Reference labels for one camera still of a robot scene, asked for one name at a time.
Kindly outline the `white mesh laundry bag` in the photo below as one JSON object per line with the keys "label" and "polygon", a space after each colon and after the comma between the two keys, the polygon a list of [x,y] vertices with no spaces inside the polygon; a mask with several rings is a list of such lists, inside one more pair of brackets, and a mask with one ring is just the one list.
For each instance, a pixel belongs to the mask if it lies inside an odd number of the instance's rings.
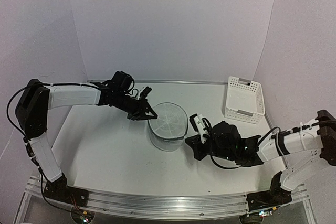
{"label": "white mesh laundry bag", "polygon": [[177,150],[188,133],[188,117],[185,110],[171,102],[159,103],[153,110],[158,117],[148,121],[150,141],[162,151]]}

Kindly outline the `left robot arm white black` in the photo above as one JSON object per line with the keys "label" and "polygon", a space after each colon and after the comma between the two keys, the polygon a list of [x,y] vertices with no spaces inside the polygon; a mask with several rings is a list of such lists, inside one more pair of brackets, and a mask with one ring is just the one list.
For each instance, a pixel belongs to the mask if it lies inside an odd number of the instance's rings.
{"label": "left robot arm white black", "polygon": [[12,119],[9,122],[23,135],[29,159],[51,184],[49,191],[57,200],[66,201],[71,193],[48,141],[48,112],[66,106],[109,106],[127,113],[129,120],[156,120],[158,115],[147,100],[152,89],[145,87],[133,96],[134,87],[131,75],[117,71],[110,80],[103,82],[43,83],[31,79],[15,93],[21,96],[15,108],[18,122]]}

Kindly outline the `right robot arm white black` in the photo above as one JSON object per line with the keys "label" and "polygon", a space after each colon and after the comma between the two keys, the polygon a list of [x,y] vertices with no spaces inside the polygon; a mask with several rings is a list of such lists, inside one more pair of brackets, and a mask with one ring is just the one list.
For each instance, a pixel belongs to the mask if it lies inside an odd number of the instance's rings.
{"label": "right robot arm white black", "polygon": [[215,166],[226,167],[215,158],[234,162],[233,169],[259,166],[279,157],[309,151],[310,156],[273,176],[271,187],[265,191],[264,200],[275,205],[285,194],[314,175],[318,170],[335,166],[335,117],[320,110],[317,117],[288,130],[274,127],[264,135],[241,137],[233,124],[221,121],[211,125],[201,115],[190,116],[197,133],[185,139],[192,149],[194,159],[201,161],[209,156]]}

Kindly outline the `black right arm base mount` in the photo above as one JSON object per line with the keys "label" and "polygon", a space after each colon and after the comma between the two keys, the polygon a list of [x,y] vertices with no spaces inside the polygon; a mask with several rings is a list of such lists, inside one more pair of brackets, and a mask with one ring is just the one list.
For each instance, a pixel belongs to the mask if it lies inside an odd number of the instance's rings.
{"label": "black right arm base mount", "polygon": [[291,191],[282,189],[280,177],[282,172],[275,174],[268,190],[247,194],[248,211],[260,211],[292,202]]}

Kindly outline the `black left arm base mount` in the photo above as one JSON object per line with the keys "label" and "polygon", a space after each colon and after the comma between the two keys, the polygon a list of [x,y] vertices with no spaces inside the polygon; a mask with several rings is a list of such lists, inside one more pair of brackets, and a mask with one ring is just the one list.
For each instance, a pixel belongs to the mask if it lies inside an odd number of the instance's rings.
{"label": "black left arm base mount", "polygon": [[45,170],[40,166],[38,170],[41,179],[46,180],[45,186],[41,182],[43,197],[72,204],[75,207],[85,207],[87,205],[89,192],[86,189],[69,186],[66,176],[59,167],[56,167],[56,172],[49,168]]}

